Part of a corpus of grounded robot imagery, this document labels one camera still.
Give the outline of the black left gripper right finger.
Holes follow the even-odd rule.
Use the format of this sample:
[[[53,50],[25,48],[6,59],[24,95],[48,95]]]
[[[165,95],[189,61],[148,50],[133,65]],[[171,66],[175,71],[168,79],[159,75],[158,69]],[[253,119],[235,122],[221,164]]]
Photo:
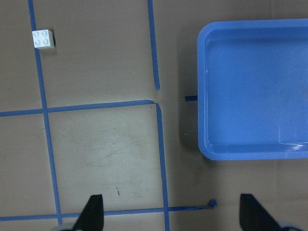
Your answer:
[[[240,227],[243,231],[279,231],[278,222],[252,195],[240,195]]]

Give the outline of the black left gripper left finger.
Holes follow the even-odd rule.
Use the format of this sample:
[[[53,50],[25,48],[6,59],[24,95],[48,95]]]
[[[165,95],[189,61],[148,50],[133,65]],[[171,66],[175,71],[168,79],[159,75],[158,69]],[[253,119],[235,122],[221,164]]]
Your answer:
[[[104,227],[103,196],[91,195],[80,216],[72,227],[73,231],[102,231]]]

